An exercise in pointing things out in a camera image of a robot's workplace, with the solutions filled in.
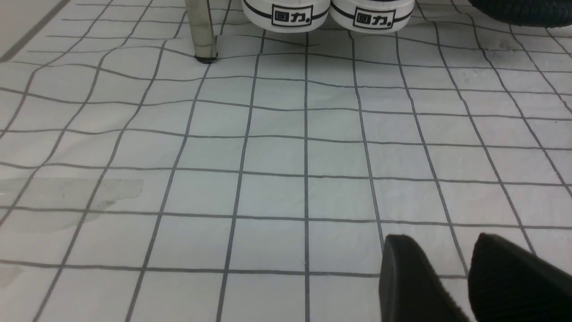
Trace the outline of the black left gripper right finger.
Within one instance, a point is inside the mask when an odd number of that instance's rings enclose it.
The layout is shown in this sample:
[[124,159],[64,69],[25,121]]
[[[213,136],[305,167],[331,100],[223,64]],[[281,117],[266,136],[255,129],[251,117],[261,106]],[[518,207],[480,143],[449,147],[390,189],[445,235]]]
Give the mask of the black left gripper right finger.
[[468,297],[479,322],[569,322],[572,277],[496,234],[473,248]]

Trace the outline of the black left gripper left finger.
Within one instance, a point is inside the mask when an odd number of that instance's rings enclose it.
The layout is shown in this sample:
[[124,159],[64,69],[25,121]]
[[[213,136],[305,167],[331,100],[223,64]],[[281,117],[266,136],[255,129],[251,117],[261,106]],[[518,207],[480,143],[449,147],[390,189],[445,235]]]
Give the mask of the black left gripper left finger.
[[469,322],[441,283],[420,245],[391,234],[383,246],[379,277],[382,322]]

